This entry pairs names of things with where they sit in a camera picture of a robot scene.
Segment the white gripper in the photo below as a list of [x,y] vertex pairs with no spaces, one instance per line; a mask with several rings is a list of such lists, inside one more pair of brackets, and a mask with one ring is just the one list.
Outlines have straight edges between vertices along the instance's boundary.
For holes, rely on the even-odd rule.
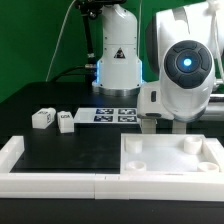
[[171,45],[162,57],[159,80],[144,84],[138,95],[142,133],[155,134],[155,119],[167,119],[174,120],[173,134],[185,134],[186,123],[204,114],[215,81],[214,59],[205,45],[193,40]]

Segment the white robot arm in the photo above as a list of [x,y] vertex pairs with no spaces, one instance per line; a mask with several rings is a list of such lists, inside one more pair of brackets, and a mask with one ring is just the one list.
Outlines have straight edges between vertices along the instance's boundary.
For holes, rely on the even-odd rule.
[[144,133],[158,119],[171,120],[173,133],[206,111],[212,92],[224,84],[224,0],[204,0],[160,11],[146,28],[153,82],[142,79],[136,53],[137,25],[115,4],[103,8],[103,56],[93,90],[105,95],[137,94],[137,115]]

